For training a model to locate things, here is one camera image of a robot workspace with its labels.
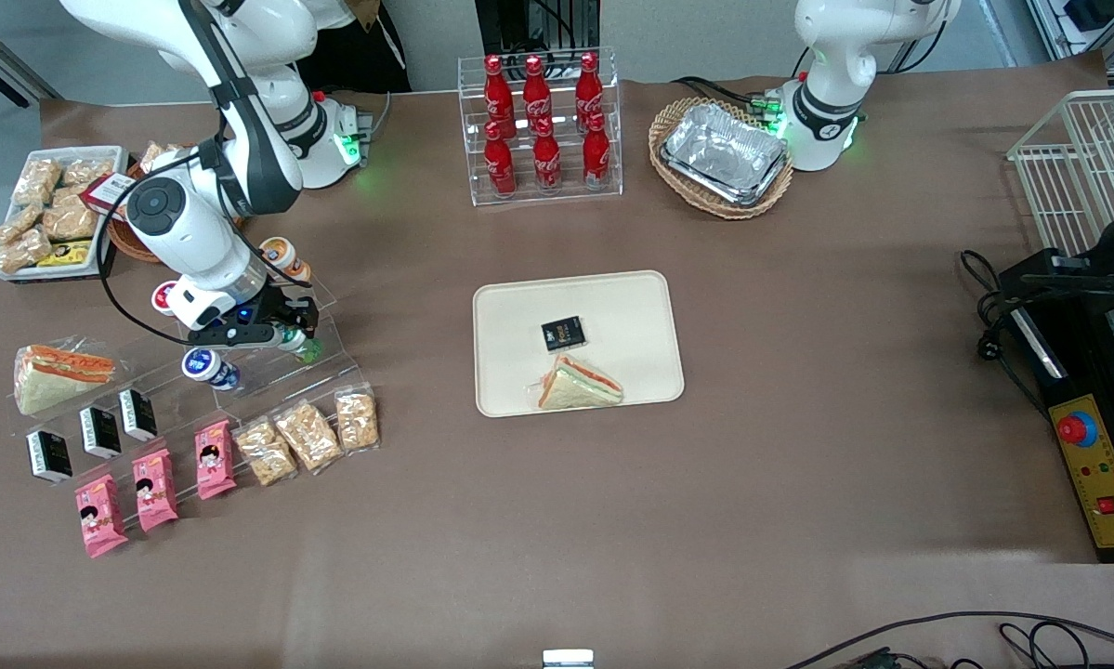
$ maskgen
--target table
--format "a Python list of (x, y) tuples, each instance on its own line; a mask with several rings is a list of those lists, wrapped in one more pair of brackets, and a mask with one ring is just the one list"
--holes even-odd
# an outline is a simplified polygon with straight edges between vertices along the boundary
[[(395, 97), (369, 169), (247, 227), (293, 238), (341, 299), (382, 452), (190, 503), (100, 560), (67, 488), (30, 478), (3, 394), (22, 344), (137, 334), (96, 284), (0, 284), (0, 666), (481, 668), (570, 647), (599, 666), (785, 666), (956, 609), (1114, 631), (1114, 567), (1093, 563), (1044, 422), (974, 356), (977, 288), (956, 270), (964, 247), (999, 267), (1036, 249), (1004, 151), (1104, 81), (1097, 59), (881, 77), (840, 164), (739, 224), (646, 164), (678, 87), (624, 86), (622, 198), (478, 209), (453, 95)], [(197, 106), (42, 119), (47, 145), (214, 128)], [(116, 291), (144, 305), (167, 272), (120, 262)], [(480, 285), (638, 269), (671, 285), (678, 402), (479, 415)], [(989, 621), (878, 640), (1010, 663)]]

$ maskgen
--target pink snack package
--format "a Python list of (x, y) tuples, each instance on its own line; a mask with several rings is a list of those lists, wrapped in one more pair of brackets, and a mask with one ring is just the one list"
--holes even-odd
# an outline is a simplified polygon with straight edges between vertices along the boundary
[(173, 486), (169, 450), (145, 454), (131, 462), (131, 471), (136, 474), (136, 509), (139, 511), (140, 528), (152, 532), (162, 522), (177, 520), (177, 492)]
[(90, 558), (126, 542), (123, 513), (119, 513), (118, 490), (110, 474), (77, 490), (77, 512), (81, 514), (81, 540)]
[(197, 432), (194, 453), (197, 454), (197, 496), (208, 500), (234, 488), (234, 458), (231, 458), (231, 422), (212, 424)]

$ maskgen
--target clear acrylic stand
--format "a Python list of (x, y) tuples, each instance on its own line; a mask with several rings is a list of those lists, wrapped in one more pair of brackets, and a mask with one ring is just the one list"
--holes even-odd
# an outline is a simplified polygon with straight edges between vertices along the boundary
[[(286, 288), (289, 293), (294, 289)], [(242, 348), (226, 351), (226, 360), (238, 366), (242, 384), (235, 391), (218, 393), (206, 384), (190, 381), (182, 372), (182, 357), (186, 346), (167, 342), (153, 335), (127, 344), (114, 352), (94, 352), (114, 358), (115, 381), (90, 391), (86, 395), (62, 402), (48, 411), (22, 415), (12, 395), (8, 397), (9, 427), (26, 449), (26, 437), (37, 430), (46, 430), (62, 436), (69, 450), (74, 475), (71, 479), (53, 483), (67, 492), (110, 474), (118, 488), (119, 505), (128, 530), (136, 528), (136, 484), (131, 472), (131, 461), (159, 449), (169, 450), (173, 462), (173, 481), (177, 503), (187, 500), (197, 491), (197, 468), (194, 453), (194, 436), (204, 427), (226, 420), (231, 430), (250, 423), (261, 415), (276, 415), (292, 407), (301, 399), (307, 400), (330, 420), (336, 429), (336, 411), (333, 393), (341, 386), (362, 384), (362, 372), (352, 356), (345, 352), (338, 326), (328, 308), (335, 304), (333, 294), (322, 284), (314, 283), (311, 295), (319, 304), (320, 318), (315, 338), (322, 343), (322, 354), (307, 364), (301, 363), (289, 352), (275, 347)], [(173, 326), (174, 334), (183, 334)], [(123, 415), (119, 411), (119, 391), (135, 388), (152, 400), (159, 434), (153, 441), (137, 441), (123, 431)], [(102, 460), (81, 449), (81, 424), (78, 412), (84, 407), (101, 407), (115, 415), (119, 429), (123, 454)], [(29, 462), (25, 462), (29, 475)], [(234, 473), (237, 483), (246, 484), (251, 468), (241, 453), (234, 453)]]
[(486, 170), (483, 148), (486, 146), (486, 70), (483, 59), (458, 60), (458, 98), (462, 109), (462, 139), (467, 149), (467, 167), (470, 171), (470, 199), (475, 206), (528, 203), (537, 199), (600, 198), (605, 195), (624, 193), (624, 153), (622, 153), (622, 97), (618, 89), (618, 69), (615, 67), (615, 50), (599, 47), (598, 79), (602, 80), (602, 110), (607, 117), (605, 132), (610, 138), (610, 174), (603, 190), (590, 190), (582, 178), (584, 137), (577, 131), (577, 97), (575, 88), (582, 76), (582, 53), (584, 49), (558, 49), (540, 52), (548, 65), (546, 79), (553, 96), (553, 137), (560, 145), (561, 190), (556, 195), (543, 195), (536, 186), (532, 169), (532, 137), (524, 117), (524, 60), (527, 53), (502, 56), (502, 76), (506, 77), (515, 98), (516, 136), (508, 139), (511, 161), (515, 165), (516, 191), (512, 198), (501, 199)]

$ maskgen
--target red bottle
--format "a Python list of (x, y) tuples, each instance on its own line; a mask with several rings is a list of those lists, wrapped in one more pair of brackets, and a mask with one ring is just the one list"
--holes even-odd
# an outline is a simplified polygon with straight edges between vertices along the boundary
[(545, 81), (545, 62), (540, 56), (535, 53), (528, 56), (524, 63), (524, 71), (527, 72), (527, 80), (524, 81), (524, 110), (528, 115), (528, 127), (532, 135), (536, 134), (536, 120), (553, 118), (553, 94), (548, 90), (548, 81)]
[(536, 186), (540, 195), (560, 191), (560, 147), (553, 139), (553, 119), (536, 119), (536, 146), (531, 149), (536, 164)]
[(486, 170), (498, 198), (508, 199), (515, 195), (515, 166), (511, 165), (511, 149), (502, 141), (500, 124), (486, 121)]
[(496, 55), (486, 56), (486, 114), (498, 124), (502, 139), (515, 137), (515, 100), (511, 88), (502, 79), (502, 59)]
[(605, 132), (607, 117), (599, 110), (586, 120), (586, 126), (589, 131), (582, 145), (582, 157), (585, 160), (582, 177), (589, 190), (603, 190), (610, 178), (610, 138)]
[(598, 55), (582, 53), (582, 79), (577, 80), (577, 131), (585, 135), (587, 121), (602, 114), (602, 81), (598, 79)]

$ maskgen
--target red button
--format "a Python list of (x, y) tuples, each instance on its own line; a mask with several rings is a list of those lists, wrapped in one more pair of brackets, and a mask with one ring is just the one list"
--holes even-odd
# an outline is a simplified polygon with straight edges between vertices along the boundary
[(1097, 498), (1097, 513), (1103, 515), (1113, 515), (1114, 498)]
[(1056, 424), (1056, 431), (1059, 432), (1062, 440), (1071, 444), (1079, 444), (1088, 435), (1088, 427), (1084, 420), (1075, 415), (1066, 415), (1059, 420), (1059, 423)]

